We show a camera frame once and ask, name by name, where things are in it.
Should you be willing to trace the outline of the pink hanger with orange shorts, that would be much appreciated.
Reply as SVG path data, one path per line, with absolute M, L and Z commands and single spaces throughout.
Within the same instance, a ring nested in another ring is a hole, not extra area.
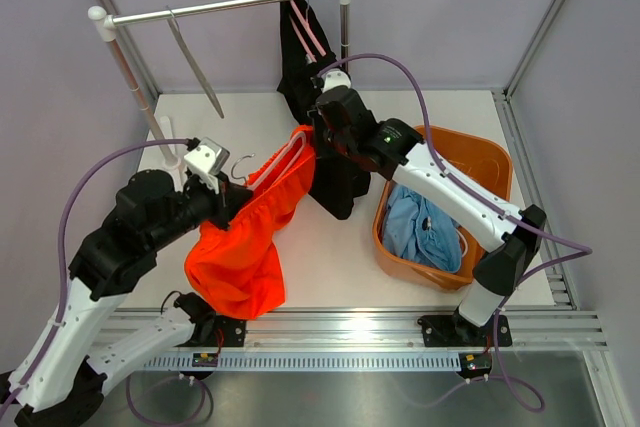
M 242 180 L 245 187 L 252 191 L 259 188 L 269 176 L 276 170 L 279 170 L 278 176 L 275 180 L 279 180 L 297 161 L 301 156 L 304 148 L 307 145 L 307 134 L 302 131 L 297 131 L 292 135 L 289 141 L 275 154 L 275 156 L 268 162 L 268 165 L 261 170 L 261 173 L 254 181 L 249 181 L 248 176 L 237 176 L 235 174 L 236 167 L 245 159 L 250 159 L 255 156 L 254 153 L 245 155 L 234 162 L 231 167 L 230 177 L 233 180 Z

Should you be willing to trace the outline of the black shorts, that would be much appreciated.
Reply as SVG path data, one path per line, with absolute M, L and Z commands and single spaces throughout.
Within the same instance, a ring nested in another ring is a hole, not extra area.
M 305 0 L 295 0 L 302 14 L 306 11 Z M 284 97 L 288 108 L 300 125 L 310 126 L 308 112 L 312 109 L 320 90 L 312 79 L 319 71 L 337 60 L 328 38 L 314 10 L 309 5 L 308 18 L 311 28 L 320 40 L 326 55 L 320 57 L 309 41 L 306 32 L 298 23 L 289 2 L 280 3 L 280 52 L 281 80 L 277 91 Z M 297 26 L 303 39 L 309 44 L 316 62 L 312 62 L 294 32 Z M 338 220 L 351 216 L 355 199 L 369 191 L 371 175 L 344 157 L 317 157 L 315 174 L 309 195 L 329 214 Z

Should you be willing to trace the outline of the orange shorts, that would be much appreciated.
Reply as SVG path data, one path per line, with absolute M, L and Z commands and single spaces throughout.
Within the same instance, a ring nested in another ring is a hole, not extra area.
M 185 260 L 191 287 L 221 315 L 254 320 L 286 300 L 274 235 L 291 221 L 298 203 L 309 193 L 316 158 L 313 129 L 300 126 L 291 136 L 297 131 L 307 134 L 307 145 L 293 166 L 279 180 L 275 180 L 279 170 L 274 171 L 253 191 L 228 230 L 203 223 L 200 238 Z M 276 153 L 248 176 L 249 181 L 258 177 Z

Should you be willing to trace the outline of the pink hanger with black shorts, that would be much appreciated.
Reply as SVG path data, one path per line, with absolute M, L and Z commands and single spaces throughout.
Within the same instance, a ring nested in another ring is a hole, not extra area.
M 321 44 L 320 40 L 316 37 L 316 35 L 314 34 L 311 25 L 309 23 L 309 18 L 308 18 L 308 12 L 309 12 L 309 0 L 306 0 L 306 11 L 305 14 L 302 14 L 302 12 L 300 11 L 297 3 L 295 0 L 290 0 L 290 7 L 292 9 L 292 12 L 296 15 L 297 19 L 298 19 L 298 23 L 300 24 L 300 26 L 304 29 L 304 31 L 306 32 L 306 36 L 309 38 L 309 41 L 311 42 L 311 44 L 315 47 L 315 49 L 318 51 L 318 54 L 320 57 L 324 57 L 326 55 L 326 50 L 324 49 L 323 45 Z M 309 59 L 312 62 L 316 62 L 316 57 L 315 55 L 312 53 L 311 48 L 309 47 L 309 44 L 303 39 L 303 35 L 301 34 L 300 30 L 298 29 L 297 26 L 294 26 L 294 32 L 296 33 L 296 35 L 298 36 L 299 41 L 301 42 L 306 55 L 309 57 Z

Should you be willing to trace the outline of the light blue shorts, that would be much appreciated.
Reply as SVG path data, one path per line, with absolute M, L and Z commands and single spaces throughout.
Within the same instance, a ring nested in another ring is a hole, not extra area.
M 455 274 L 462 264 L 457 223 L 433 202 L 396 184 L 388 197 L 382 244 L 392 255 Z

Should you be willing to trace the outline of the grey clothes hanger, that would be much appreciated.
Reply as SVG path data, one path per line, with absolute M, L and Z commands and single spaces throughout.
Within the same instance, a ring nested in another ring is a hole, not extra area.
M 167 19 L 167 24 L 169 26 L 169 29 L 173 35 L 173 38 L 178 46 L 178 48 L 180 49 L 185 61 L 187 62 L 189 68 L 191 69 L 193 75 L 195 76 L 196 80 L 198 81 L 200 87 L 202 88 L 204 94 L 206 95 L 206 97 L 208 98 L 209 102 L 211 103 L 212 107 L 214 108 L 215 112 L 217 113 L 217 115 L 219 116 L 220 119 L 224 119 L 225 118 L 225 114 L 222 108 L 222 105 L 220 103 L 220 100 L 217 96 L 217 94 L 215 93 L 211 83 L 209 82 L 209 80 L 207 79 L 204 71 L 202 70 L 201 66 L 199 65 L 198 61 L 196 60 L 194 54 L 192 53 L 191 49 L 189 48 L 189 46 L 186 43 L 185 38 L 183 37 L 181 30 L 180 30 L 180 26 L 179 23 L 177 21 L 176 16 L 174 15 L 174 12 L 172 10 L 169 10 L 169 18 Z

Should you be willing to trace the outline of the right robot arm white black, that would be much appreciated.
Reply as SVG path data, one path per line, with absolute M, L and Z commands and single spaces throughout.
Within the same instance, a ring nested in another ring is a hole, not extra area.
M 321 93 L 309 113 L 314 145 L 322 157 L 344 157 L 364 172 L 377 173 L 433 202 L 466 229 L 484 250 L 473 281 L 446 324 L 459 345 L 496 341 L 494 323 L 537 255 L 545 212 L 524 210 L 493 195 L 449 162 L 419 133 L 391 118 L 379 122 L 360 95 L 347 86 Z

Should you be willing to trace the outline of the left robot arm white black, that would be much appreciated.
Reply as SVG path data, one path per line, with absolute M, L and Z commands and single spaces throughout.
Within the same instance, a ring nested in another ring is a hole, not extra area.
M 103 324 L 156 266 L 160 250 L 205 221 L 228 226 L 251 199 L 251 190 L 225 174 L 218 179 L 220 187 L 211 189 L 191 176 L 178 192 L 168 173 L 146 170 L 117 192 L 114 209 L 70 264 L 70 292 L 46 354 L 32 351 L 1 377 L 2 404 L 21 407 L 16 425 L 80 426 L 149 360 L 173 347 L 219 339 L 215 310 L 187 293 L 133 334 L 102 349 L 92 347 Z

